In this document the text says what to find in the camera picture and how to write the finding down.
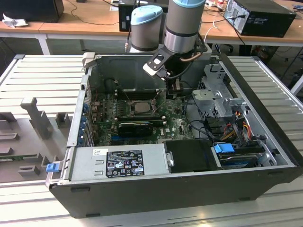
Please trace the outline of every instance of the power supply label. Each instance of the power supply label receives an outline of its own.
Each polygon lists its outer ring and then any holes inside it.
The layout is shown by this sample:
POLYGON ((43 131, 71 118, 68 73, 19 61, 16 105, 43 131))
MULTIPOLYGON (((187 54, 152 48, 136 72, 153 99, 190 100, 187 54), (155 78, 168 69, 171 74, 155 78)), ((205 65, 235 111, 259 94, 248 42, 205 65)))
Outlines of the power supply label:
POLYGON ((142 150, 107 152, 106 176, 141 176, 144 175, 142 150))

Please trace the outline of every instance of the motherboard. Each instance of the motherboard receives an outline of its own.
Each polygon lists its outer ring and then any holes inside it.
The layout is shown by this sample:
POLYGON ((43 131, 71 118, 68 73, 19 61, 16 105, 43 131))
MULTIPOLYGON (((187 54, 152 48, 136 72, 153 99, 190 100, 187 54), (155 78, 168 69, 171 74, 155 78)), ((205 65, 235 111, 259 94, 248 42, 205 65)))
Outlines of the motherboard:
POLYGON ((163 143, 193 139, 184 116, 184 98, 165 92, 98 94, 92 104, 95 146, 163 143))

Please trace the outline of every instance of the white paper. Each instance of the white paper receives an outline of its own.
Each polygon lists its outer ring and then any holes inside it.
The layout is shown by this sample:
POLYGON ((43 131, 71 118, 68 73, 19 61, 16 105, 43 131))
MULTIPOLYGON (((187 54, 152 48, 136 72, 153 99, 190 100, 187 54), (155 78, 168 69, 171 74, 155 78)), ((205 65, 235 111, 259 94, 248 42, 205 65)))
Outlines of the white paper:
POLYGON ((8 27, 21 27, 21 26, 27 26, 28 23, 24 19, 12 19, 10 17, 7 17, 3 14, 3 20, 2 22, 8 26, 8 27))

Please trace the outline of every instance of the floor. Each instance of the floor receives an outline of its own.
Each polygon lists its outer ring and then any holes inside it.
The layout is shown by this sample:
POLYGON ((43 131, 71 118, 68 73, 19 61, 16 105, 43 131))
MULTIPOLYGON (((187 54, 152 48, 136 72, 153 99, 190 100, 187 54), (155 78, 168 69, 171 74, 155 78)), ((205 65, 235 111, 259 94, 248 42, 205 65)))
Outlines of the floor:
MULTIPOLYGON (((0 41, 0 75, 5 70, 6 65, 11 62, 15 54, 42 54, 39 42, 36 39, 4 38, 4 42, 9 46, 9 48, 2 41, 0 41)), ((48 42, 53 51, 53 54, 84 53, 80 48, 79 40, 52 39, 48 42)), ((96 53, 124 53, 124 45, 124 41, 85 41, 87 50, 96 53)), ((288 49, 289 47, 280 47, 268 64, 268 67, 270 67, 277 76, 284 74, 288 65, 299 52, 300 47, 293 47, 290 50, 288 49)), ((233 53, 229 53, 229 48, 225 45, 220 45, 220 50, 222 53, 226 53, 227 55, 239 55, 239 46, 237 45, 234 45, 233 53)), ((302 67, 303 61, 299 58, 296 59, 296 61, 292 64, 291 68, 286 73, 283 82, 288 85, 294 72, 302 67)))

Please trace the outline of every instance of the green circuit board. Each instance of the green circuit board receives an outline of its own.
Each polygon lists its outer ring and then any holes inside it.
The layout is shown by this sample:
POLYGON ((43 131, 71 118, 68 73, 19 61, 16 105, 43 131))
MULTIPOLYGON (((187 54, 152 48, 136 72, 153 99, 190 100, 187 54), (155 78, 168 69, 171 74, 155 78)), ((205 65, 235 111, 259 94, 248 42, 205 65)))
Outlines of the green circuit board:
POLYGON ((93 121, 98 138, 95 146, 155 144, 165 140, 193 139, 191 129, 182 114, 183 106, 184 101, 181 98, 167 100, 164 92, 159 94, 157 99, 150 100, 118 100, 114 95, 101 95, 93 106, 93 121), (144 113, 136 111, 143 111, 147 106, 150 106, 149 111, 144 113), (124 118, 134 115, 161 118, 165 116, 165 119, 149 121, 157 123, 152 127, 150 136, 120 137, 119 124, 124 123, 124 118))

